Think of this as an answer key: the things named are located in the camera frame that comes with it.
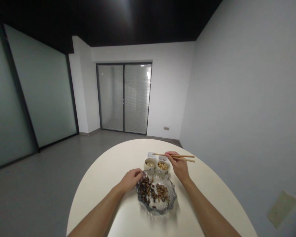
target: chopsticks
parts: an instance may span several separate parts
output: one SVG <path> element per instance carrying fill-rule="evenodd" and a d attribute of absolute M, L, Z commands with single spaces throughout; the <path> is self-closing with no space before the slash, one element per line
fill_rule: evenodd
<path fill-rule="evenodd" d="M 153 153 L 153 155 L 162 155 L 162 156 L 166 156 L 165 154 L 156 154 L 156 153 Z M 181 158 L 181 157 L 190 157 L 190 158 L 194 158 L 195 156 L 188 156 L 188 155 L 171 155 L 174 159 L 177 159 L 177 160 L 185 160 L 185 161 L 189 161 L 189 162 L 193 162 L 195 163 L 195 160 L 190 160 L 190 159 L 184 159 L 184 158 Z"/>

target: glass bowl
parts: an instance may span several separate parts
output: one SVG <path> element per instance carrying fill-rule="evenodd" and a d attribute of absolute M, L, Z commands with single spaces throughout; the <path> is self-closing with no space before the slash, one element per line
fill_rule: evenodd
<path fill-rule="evenodd" d="M 140 204 L 152 215 L 163 215 L 172 210 L 177 195 L 169 177 L 155 169 L 143 171 L 143 174 L 135 186 Z"/>

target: floor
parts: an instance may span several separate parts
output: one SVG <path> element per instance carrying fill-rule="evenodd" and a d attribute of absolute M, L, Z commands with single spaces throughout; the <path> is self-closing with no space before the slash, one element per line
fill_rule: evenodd
<path fill-rule="evenodd" d="M 87 169 L 111 147 L 141 138 L 105 130 L 77 135 L 1 169 L 0 236 L 66 236 L 71 203 Z"/>

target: small white bowl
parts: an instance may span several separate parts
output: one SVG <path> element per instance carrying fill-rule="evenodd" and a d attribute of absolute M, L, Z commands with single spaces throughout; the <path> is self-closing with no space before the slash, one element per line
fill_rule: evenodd
<path fill-rule="evenodd" d="M 157 159 L 158 156 L 157 156 L 157 155 L 153 155 L 153 153 L 154 153 L 154 152 L 152 152 L 152 151 L 148 152 L 147 157 L 148 157 L 148 158 L 151 158 L 151 159 L 155 159 L 155 160 L 157 161 L 157 160 L 158 160 L 158 159 Z"/>
<path fill-rule="evenodd" d="M 163 170 L 163 169 L 161 169 L 161 168 L 158 166 L 159 162 L 160 162 L 160 163 L 163 163 L 163 164 L 165 164 L 165 165 L 167 165 L 168 169 L 167 169 L 167 170 Z M 170 169 L 170 164 L 169 164 L 169 162 L 165 162 L 165 161 L 163 161 L 163 160 L 159 160 L 158 163 L 156 164 L 156 170 L 160 170 L 160 171 L 161 171 L 162 173 L 164 173 L 164 174 L 168 174 L 169 169 Z"/>
<path fill-rule="evenodd" d="M 148 158 L 148 159 L 145 160 L 144 170 L 154 169 L 155 167 L 156 167 L 156 160 L 155 159 Z"/>
<path fill-rule="evenodd" d="M 166 157 L 166 156 L 159 156 L 159 161 L 165 161 L 165 162 L 167 162 L 168 161 L 168 157 Z"/>

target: peanuts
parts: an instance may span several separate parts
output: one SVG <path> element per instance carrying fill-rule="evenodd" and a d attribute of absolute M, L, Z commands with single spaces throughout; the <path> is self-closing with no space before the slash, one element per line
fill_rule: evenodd
<path fill-rule="evenodd" d="M 162 170 L 167 170 L 167 169 L 168 169 L 167 164 L 164 164 L 164 163 L 161 163 L 161 162 L 158 163 L 158 166 L 159 166 L 159 168 L 162 169 Z"/>
<path fill-rule="evenodd" d="M 153 162 L 152 163 L 147 162 L 146 165 L 153 167 L 155 164 Z"/>

